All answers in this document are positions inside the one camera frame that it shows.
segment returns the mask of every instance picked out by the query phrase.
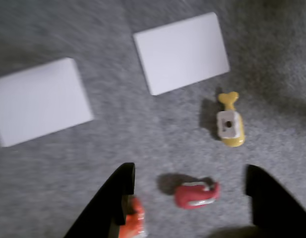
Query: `white paper sheet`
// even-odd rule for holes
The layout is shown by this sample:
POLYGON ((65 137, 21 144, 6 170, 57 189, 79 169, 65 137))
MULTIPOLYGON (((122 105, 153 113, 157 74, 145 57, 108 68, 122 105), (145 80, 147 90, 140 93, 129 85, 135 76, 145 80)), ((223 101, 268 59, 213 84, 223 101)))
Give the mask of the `white paper sheet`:
POLYGON ((2 147, 92 119, 73 59, 61 59, 0 78, 2 147))
POLYGON ((134 34, 152 95, 159 95, 230 70, 215 13, 134 34))

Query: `small hole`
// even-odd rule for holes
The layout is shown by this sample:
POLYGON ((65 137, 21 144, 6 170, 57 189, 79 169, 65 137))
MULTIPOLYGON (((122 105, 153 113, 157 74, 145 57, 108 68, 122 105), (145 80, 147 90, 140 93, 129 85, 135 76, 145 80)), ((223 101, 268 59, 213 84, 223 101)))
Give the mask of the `small hole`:
POLYGON ((227 121, 226 122, 226 127, 230 128, 232 126, 232 122, 231 121, 227 121))

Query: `carpet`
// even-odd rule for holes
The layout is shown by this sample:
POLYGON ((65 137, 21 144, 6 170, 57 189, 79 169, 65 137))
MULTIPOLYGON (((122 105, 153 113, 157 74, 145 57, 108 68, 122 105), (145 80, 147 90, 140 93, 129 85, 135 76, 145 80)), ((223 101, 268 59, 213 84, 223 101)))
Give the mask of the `carpet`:
POLYGON ((306 208, 306 0, 0 0, 0 76, 63 57, 76 60, 95 120, 0 148, 0 238, 63 237, 123 162, 135 162, 152 238, 248 233, 247 163, 306 208), (132 34, 207 12, 231 72, 151 96, 132 34), (241 147, 216 138, 220 91, 240 94, 241 147), (213 177, 220 199, 177 208, 170 187, 185 176, 213 177))

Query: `red toy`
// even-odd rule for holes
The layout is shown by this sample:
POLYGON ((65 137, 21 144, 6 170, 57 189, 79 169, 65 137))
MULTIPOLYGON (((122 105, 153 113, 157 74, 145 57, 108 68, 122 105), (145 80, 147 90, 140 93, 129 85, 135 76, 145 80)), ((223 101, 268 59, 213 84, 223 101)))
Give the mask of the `red toy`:
POLYGON ((217 182, 210 187, 205 182, 185 182, 176 189, 177 206, 195 209, 213 203, 219 198, 220 186, 217 182))
POLYGON ((132 198, 131 205, 135 213, 126 216, 126 224, 120 226, 119 238, 133 238, 138 235, 141 235, 139 237, 146 236, 144 230, 144 208, 136 197, 132 198))

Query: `red and white toy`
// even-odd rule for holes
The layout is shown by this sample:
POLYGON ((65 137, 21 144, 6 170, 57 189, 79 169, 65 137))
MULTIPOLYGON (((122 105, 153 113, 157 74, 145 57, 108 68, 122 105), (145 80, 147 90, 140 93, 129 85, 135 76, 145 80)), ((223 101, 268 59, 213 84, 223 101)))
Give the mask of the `red and white toy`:
POLYGON ((217 182, 209 186, 205 182, 185 182, 176 189, 177 206, 196 209, 213 203, 219 198, 220 186, 217 182))

